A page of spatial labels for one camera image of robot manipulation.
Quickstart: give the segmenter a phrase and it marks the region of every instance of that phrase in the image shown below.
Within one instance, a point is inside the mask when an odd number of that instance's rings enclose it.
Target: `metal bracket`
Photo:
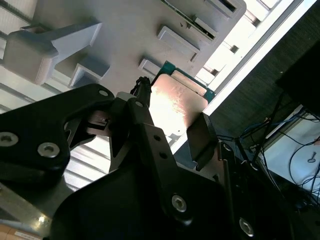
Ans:
[[[112,92],[103,86],[90,84],[1,114],[0,133],[11,133],[17,141],[9,146],[0,144],[0,180],[41,185],[55,183],[70,158],[65,124],[108,106],[113,99]],[[68,130],[78,131],[79,124]],[[69,134],[68,140],[72,142],[70,136],[74,135]],[[4,142],[13,143],[13,139],[3,135],[0,143]],[[43,149],[49,154],[39,154],[38,148],[43,143],[49,143]],[[58,154],[52,157],[52,151]]]

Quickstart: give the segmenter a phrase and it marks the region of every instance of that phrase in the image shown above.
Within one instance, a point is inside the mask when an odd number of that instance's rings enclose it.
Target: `cable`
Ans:
[[[262,148],[263,145],[265,144],[266,136],[268,135],[268,132],[269,132],[269,130],[270,130],[270,128],[271,128],[272,121],[274,120],[274,118],[275,118],[275,116],[276,116],[276,113],[277,113],[277,111],[278,111],[278,109],[279,109],[279,106],[280,106],[280,104],[281,104],[281,102],[282,102],[282,99],[283,99],[283,97],[284,97],[284,94],[285,94],[284,91],[280,94],[279,99],[278,99],[278,101],[277,101],[277,103],[276,103],[276,105],[275,105],[275,107],[274,107],[274,110],[273,110],[273,112],[272,112],[272,114],[271,114],[271,117],[270,117],[270,121],[268,122],[268,125],[266,126],[266,129],[264,130],[263,136],[262,136],[262,138],[261,138],[261,140],[260,140],[260,144],[259,144],[259,146],[257,147],[257,150],[255,151],[255,154],[254,154],[254,156],[253,156],[253,159],[252,159],[252,162],[253,162],[253,163],[257,160],[258,155],[259,155],[259,153],[260,153],[260,151],[261,151],[261,148]]]
[[[319,141],[319,139],[320,139],[320,136],[319,136],[316,140],[311,141],[311,142],[309,142],[309,143],[307,143],[307,144],[304,144],[304,145],[300,146],[297,150],[294,151],[294,153],[293,153],[292,156],[290,157],[289,164],[288,164],[289,175],[290,175],[290,178],[292,179],[292,181],[294,182],[295,185],[298,185],[298,183],[294,180],[294,178],[293,178],[293,176],[292,176],[292,172],[291,172],[291,163],[292,163],[292,160],[293,160],[294,156],[296,155],[296,153],[297,153],[300,149],[304,148],[305,146],[310,146],[310,145],[314,144],[315,142]]]
[[[304,145],[303,143],[298,142],[297,140],[295,140],[294,138],[292,138],[291,136],[289,136],[289,135],[285,134],[285,133],[284,133],[284,132],[282,132],[282,131],[278,131],[278,133],[281,133],[281,134],[283,134],[283,135],[287,136],[288,138],[290,138],[292,141],[296,142],[297,144]]]
[[[308,120],[308,121],[311,121],[311,122],[313,122],[313,123],[320,123],[320,121],[319,121],[318,119],[316,119],[316,118],[310,119],[310,118],[306,118],[306,117],[303,117],[303,116],[297,116],[297,118],[299,118],[299,119],[304,119],[304,120]]]
[[[265,148],[264,146],[262,146],[262,149],[261,149],[261,154],[263,156],[263,161],[264,161],[264,165],[265,165],[265,169],[266,169],[266,172],[268,173],[269,175],[269,178],[271,180],[271,182],[274,184],[274,186],[279,189],[277,183],[275,182],[275,180],[273,179],[273,177],[271,176],[270,172],[269,172],[269,169],[268,169],[268,164],[267,164],[267,160],[266,160],[266,156],[265,156]]]

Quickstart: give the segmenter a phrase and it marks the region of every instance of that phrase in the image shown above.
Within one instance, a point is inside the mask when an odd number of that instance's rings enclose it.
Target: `screw head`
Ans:
[[[52,159],[60,153],[60,148],[53,142],[44,142],[39,145],[38,153],[42,157]]]
[[[109,95],[106,91],[103,91],[103,90],[100,90],[99,93],[100,93],[102,96],[105,96],[105,97],[107,97],[107,96]]]
[[[0,132],[0,147],[11,147],[19,141],[17,135],[12,132]]]
[[[143,107],[143,106],[144,106],[144,105],[143,105],[141,102],[139,102],[139,101],[136,101],[135,104],[137,104],[139,107]]]
[[[244,231],[244,233],[247,234],[249,237],[252,238],[254,236],[254,230],[252,226],[242,217],[240,217],[239,219],[239,225],[241,230]]]
[[[184,213],[187,210],[186,201],[179,195],[173,195],[171,203],[172,206],[180,213]]]

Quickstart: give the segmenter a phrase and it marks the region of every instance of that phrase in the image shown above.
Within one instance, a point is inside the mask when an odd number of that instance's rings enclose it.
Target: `black surface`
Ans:
[[[314,116],[320,117],[319,61],[320,41],[300,58],[278,81],[281,88]]]

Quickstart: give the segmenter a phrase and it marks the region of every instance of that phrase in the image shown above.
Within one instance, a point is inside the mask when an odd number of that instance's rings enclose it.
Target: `blue cable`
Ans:
[[[275,125],[279,125],[279,124],[288,123],[288,122],[293,121],[293,120],[296,119],[296,118],[298,118],[297,114],[293,115],[293,116],[292,116],[290,119],[288,119],[288,120],[280,121],[280,122],[275,122],[275,123],[272,123],[272,125],[275,126]],[[264,122],[263,122],[263,123],[255,123],[255,124],[252,124],[252,125],[248,126],[248,127],[243,131],[243,133],[241,134],[241,136],[242,136],[243,134],[245,134],[246,132],[248,132],[250,129],[255,128],[255,127],[259,127],[259,126],[261,126],[262,124],[264,124]]]

